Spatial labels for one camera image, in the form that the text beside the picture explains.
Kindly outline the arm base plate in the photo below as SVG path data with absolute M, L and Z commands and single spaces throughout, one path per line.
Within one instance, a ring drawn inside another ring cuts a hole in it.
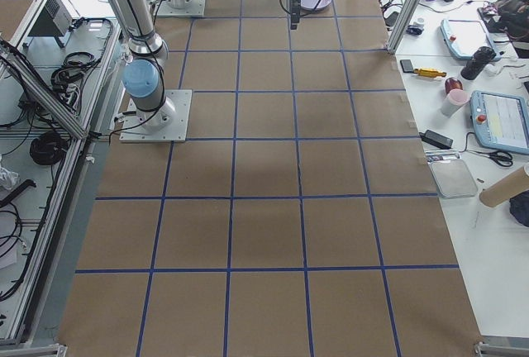
M 159 0 L 154 13 L 157 17 L 203 17 L 206 0 Z
M 148 122 L 141 125 L 149 115 L 138 112 L 130 98 L 127 110 L 136 114 L 126 117 L 125 130 L 119 140 L 124 143 L 185 142 L 193 91 L 191 89 L 169 89 L 165 91 L 164 106 Z

